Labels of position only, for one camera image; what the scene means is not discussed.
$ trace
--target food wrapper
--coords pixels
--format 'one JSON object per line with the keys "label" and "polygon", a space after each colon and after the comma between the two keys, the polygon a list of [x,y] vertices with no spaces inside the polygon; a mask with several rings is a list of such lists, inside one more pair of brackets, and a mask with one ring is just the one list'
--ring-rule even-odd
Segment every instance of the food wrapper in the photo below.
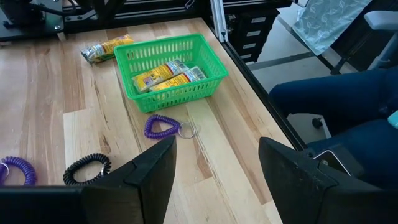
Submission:
{"label": "food wrapper", "polygon": [[149,88],[150,91],[164,90],[166,88],[171,88],[173,86],[184,85],[191,82],[196,82],[206,78],[206,75],[200,70],[199,67],[195,66],[192,69],[177,75],[174,78],[166,80],[156,86]]}
{"label": "food wrapper", "polygon": [[189,68],[184,63],[179,59],[175,59],[148,72],[132,77],[132,80],[137,90],[140,93],[144,93],[150,87],[186,72],[187,70],[189,70]]}
{"label": "food wrapper", "polygon": [[90,64],[103,62],[114,57],[114,48],[123,44],[132,44],[134,40],[130,35],[117,37],[102,44],[96,44],[80,51],[82,56]]}

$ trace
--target wooden table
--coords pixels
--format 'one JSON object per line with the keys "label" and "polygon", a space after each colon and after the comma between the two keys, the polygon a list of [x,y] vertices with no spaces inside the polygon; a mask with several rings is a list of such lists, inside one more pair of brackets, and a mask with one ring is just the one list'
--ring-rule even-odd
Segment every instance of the wooden table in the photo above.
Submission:
{"label": "wooden table", "polygon": [[[39,185],[63,185],[81,157],[107,154],[113,169],[156,141],[143,135],[150,114],[126,97],[117,63],[89,65],[80,50],[120,35],[135,41],[202,33],[229,71],[208,98],[156,111],[191,121],[199,133],[177,138],[177,170],[165,223],[280,223],[262,174],[261,136],[290,145],[202,19],[99,30],[20,42],[0,50],[0,157],[26,158]],[[166,129],[158,125],[157,129]],[[88,169],[81,180],[98,173]],[[7,184],[21,184],[11,170]]]}

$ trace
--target coiled wrist keychain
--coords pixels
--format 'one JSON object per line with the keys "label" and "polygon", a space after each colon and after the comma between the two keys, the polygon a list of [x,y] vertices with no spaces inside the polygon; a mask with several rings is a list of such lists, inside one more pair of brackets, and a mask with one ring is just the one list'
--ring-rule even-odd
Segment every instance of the coiled wrist keychain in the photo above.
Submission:
{"label": "coiled wrist keychain", "polygon": [[[103,166],[101,172],[96,177],[84,182],[78,182],[77,180],[75,180],[75,178],[73,177],[75,172],[93,161],[98,161],[102,163]],[[109,174],[110,171],[111,171],[111,161],[109,160],[109,158],[104,154],[94,153],[79,159],[70,167],[68,167],[65,173],[63,174],[63,182],[65,183],[65,185],[77,185],[77,186],[88,185],[102,178],[106,174]]]}
{"label": "coiled wrist keychain", "polygon": [[[164,122],[166,124],[171,125],[172,127],[167,129],[166,131],[161,131],[161,132],[155,133],[152,131],[152,126],[154,125],[154,123],[156,121]],[[184,136],[181,134],[181,129],[184,124],[190,125],[190,127],[192,129],[192,135]],[[166,116],[157,115],[157,114],[150,116],[145,124],[144,135],[147,138],[162,139],[162,138],[166,138],[167,136],[177,134],[177,133],[181,136],[181,138],[190,139],[190,138],[194,137],[194,135],[196,135],[197,129],[191,122],[187,121],[187,122],[179,123],[178,121],[176,121],[172,118],[168,118]]]}
{"label": "coiled wrist keychain", "polygon": [[4,181],[8,177],[10,173],[9,166],[15,166],[19,168],[25,175],[25,183],[24,185],[35,185],[37,176],[35,169],[32,164],[22,158],[7,156],[6,158],[1,159],[0,162],[0,185],[4,185]]}

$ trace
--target green basket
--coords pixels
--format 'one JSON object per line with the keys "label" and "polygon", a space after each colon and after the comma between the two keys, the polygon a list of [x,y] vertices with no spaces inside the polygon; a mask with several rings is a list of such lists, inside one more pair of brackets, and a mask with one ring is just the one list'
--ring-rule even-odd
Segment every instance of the green basket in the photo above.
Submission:
{"label": "green basket", "polygon": [[[127,97],[147,113],[211,96],[227,70],[201,34],[120,45],[114,50]],[[139,94],[132,77],[179,58],[189,68],[198,66],[206,79],[172,88]]]}

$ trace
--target person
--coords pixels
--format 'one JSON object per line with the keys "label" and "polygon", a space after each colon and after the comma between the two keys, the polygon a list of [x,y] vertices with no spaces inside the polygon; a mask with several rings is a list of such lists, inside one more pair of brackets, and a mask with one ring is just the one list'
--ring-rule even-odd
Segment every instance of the person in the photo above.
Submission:
{"label": "person", "polygon": [[324,117],[332,137],[309,143],[316,153],[341,144],[363,166],[363,181],[398,188],[398,129],[387,120],[398,110],[398,68],[287,82],[269,97],[286,117]]}

